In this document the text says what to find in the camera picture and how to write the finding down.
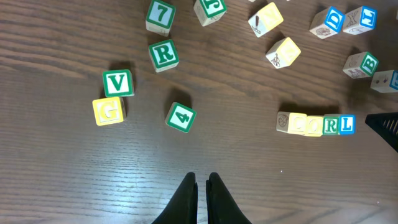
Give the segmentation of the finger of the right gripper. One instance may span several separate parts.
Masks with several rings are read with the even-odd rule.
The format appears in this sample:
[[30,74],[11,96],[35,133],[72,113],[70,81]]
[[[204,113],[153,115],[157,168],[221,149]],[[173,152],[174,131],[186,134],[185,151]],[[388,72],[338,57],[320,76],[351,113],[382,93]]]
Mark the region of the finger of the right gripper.
[[369,114],[365,123],[397,151],[397,119],[398,112]]

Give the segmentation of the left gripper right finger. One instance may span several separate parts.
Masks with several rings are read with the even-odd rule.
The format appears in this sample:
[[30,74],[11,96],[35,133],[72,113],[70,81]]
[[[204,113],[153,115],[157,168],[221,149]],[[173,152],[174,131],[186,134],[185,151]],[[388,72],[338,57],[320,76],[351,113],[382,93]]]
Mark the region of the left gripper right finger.
[[206,202],[208,224],[251,224],[216,172],[206,181]]

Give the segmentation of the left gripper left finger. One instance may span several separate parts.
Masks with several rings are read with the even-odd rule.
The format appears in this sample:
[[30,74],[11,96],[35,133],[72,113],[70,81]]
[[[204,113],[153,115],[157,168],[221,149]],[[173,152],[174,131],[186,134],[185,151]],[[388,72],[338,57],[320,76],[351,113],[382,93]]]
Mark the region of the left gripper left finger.
[[197,209],[198,185],[195,174],[189,172],[152,224],[197,224]]

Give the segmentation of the yellow O block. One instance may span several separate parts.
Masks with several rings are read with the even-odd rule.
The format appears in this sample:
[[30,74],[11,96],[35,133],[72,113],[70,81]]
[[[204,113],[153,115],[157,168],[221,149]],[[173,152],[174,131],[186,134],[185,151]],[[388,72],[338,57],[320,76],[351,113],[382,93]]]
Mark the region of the yellow O block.
[[305,136],[320,137],[323,135],[323,116],[307,116]]

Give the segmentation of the yellow C block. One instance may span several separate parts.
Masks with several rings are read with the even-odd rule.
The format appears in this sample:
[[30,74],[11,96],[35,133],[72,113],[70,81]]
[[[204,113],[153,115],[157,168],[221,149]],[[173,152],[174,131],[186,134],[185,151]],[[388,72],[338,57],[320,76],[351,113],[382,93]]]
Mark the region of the yellow C block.
[[306,123],[307,115],[304,113],[279,111],[276,118],[276,130],[288,134],[304,135]]

